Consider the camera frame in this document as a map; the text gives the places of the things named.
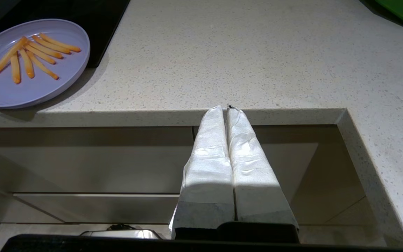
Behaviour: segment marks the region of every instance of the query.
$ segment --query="lavender plate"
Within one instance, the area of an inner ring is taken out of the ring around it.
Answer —
[[[35,77],[27,77],[24,61],[19,57],[21,83],[12,81],[11,67],[0,73],[0,109],[29,107],[54,98],[69,88],[85,70],[90,57],[90,39],[77,24],[62,19],[41,19],[11,27],[0,33],[0,59],[22,36],[30,38],[40,32],[63,43],[80,47],[81,52],[64,54],[64,59],[55,59],[49,64],[39,59],[48,69],[60,76],[54,80],[34,65]]]

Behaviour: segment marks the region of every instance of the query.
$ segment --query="white countertop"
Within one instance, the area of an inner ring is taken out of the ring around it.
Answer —
[[[338,124],[384,232],[403,242],[403,27],[358,0],[132,0],[96,70],[0,111],[0,127],[197,125],[227,104],[253,124]]]

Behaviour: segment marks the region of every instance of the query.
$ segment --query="french fry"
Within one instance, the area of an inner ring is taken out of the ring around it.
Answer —
[[[10,50],[3,56],[3,58],[0,60],[0,72],[3,70],[9,59],[13,56],[13,54],[16,53],[20,48],[23,47],[23,45],[27,42],[27,38],[22,36],[18,42],[16,42]]]
[[[32,67],[32,62],[30,61],[29,56],[27,55],[26,51],[24,50],[24,48],[20,49],[20,54],[21,57],[23,58],[24,61],[24,68],[26,69],[26,74],[29,78],[33,78],[35,77],[34,74],[34,67]]]
[[[69,50],[76,51],[77,53],[81,51],[80,48],[78,48],[77,46],[68,45],[65,43],[61,43],[60,41],[53,40],[43,33],[40,33],[40,37],[51,44],[58,45],[58,46],[61,46],[64,48],[68,48]]]
[[[44,59],[46,62],[50,63],[50,64],[55,64],[56,61],[53,60],[51,57],[49,57],[48,55],[46,55],[46,53],[39,51],[35,48],[33,48],[32,46],[30,46],[29,44],[25,45],[24,48],[26,48],[28,51],[31,51],[33,53],[35,53],[35,55],[37,55],[38,57]]]
[[[52,50],[61,51],[62,53],[67,53],[67,54],[71,53],[71,50],[69,50],[68,48],[63,48],[61,46],[51,44],[49,42],[46,42],[45,40],[42,40],[41,38],[39,38],[35,35],[32,36],[32,38],[35,40],[35,42],[37,42],[40,45],[45,46],[47,48],[51,48]]]
[[[53,73],[51,70],[49,70],[48,68],[46,68],[36,57],[35,55],[31,52],[28,51],[27,55],[29,56],[30,60],[38,67],[40,68],[43,72],[47,73],[48,75],[50,75],[52,78],[54,78],[55,80],[59,79],[59,76],[56,75],[55,73]]]
[[[15,52],[10,56],[10,64],[12,65],[12,80],[15,84],[20,84],[20,64],[18,62],[18,53]]]
[[[39,44],[33,43],[33,42],[28,42],[28,45],[32,46],[33,48],[35,48],[35,49],[37,49],[39,51],[42,51],[42,52],[44,52],[44,53],[46,53],[48,55],[51,55],[51,56],[53,56],[53,57],[55,57],[57,59],[63,59],[63,55],[61,55],[59,52],[51,50],[51,49],[49,49],[47,47],[44,47],[42,45],[39,45]]]

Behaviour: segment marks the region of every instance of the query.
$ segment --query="plate rim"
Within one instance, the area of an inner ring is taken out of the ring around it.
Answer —
[[[20,27],[20,26],[23,26],[23,25],[26,25],[26,24],[29,24],[29,23],[39,22],[39,21],[62,21],[62,22],[67,22],[67,23],[70,23],[70,24],[72,24],[72,25],[75,25],[75,26],[77,26],[79,29],[81,29],[81,30],[83,31],[83,33],[85,34],[86,42],[88,43],[88,56],[86,57],[86,60],[83,61],[82,65],[81,65],[80,67],[82,67],[84,64],[87,64],[87,63],[88,63],[88,58],[89,58],[89,56],[90,56],[90,51],[91,51],[90,38],[88,37],[88,34],[86,33],[85,29],[83,29],[80,25],[76,24],[75,22],[66,20],[66,19],[36,19],[36,20],[32,20],[32,21],[28,21],[28,22],[21,23],[21,24],[17,24],[17,25],[14,26],[14,27],[10,27],[10,28],[8,28],[8,29],[6,29],[6,30],[0,32],[0,35],[3,34],[3,33],[5,33],[5,32],[9,32],[10,30],[16,29],[17,27]],[[29,104],[29,103],[31,103],[31,102],[35,102],[35,101],[37,101],[37,100],[43,99],[44,97],[50,95],[51,93],[54,93],[54,92],[57,91],[59,88],[61,88],[62,86],[64,86],[64,85],[65,85],[70,79],[72,79],[73,77],[75,77],[75,75],[74,75],[74,76],[71,76],[68,80],[66,80],[65,82],[63,82],[63,84],[59,85],[56,89],[54,89],[54,90],[52,90],[52,91],[50,91],[50,92],[44,94],[43,96],[40,96],[40,97],[35,98],[35,99],[31,99],[31,100],[29,100],[29,101],[24,101],[24,102],[21,102],[21,103],[10,104],[10,105],[0,105],[0,109],[10,109],[10,108],[12,108],[12,107],[17,108],[17,107],[20,107],[20,106],[22,106],[22,105],[26,105],[26,104]]]

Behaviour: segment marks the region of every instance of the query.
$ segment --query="kitchen counter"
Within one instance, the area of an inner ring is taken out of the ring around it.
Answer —
[[[403,27],[358,0],[132,0],[98,68],[0,127],[197,125],[227,104],[255,125],[337,124],[403,244]]]

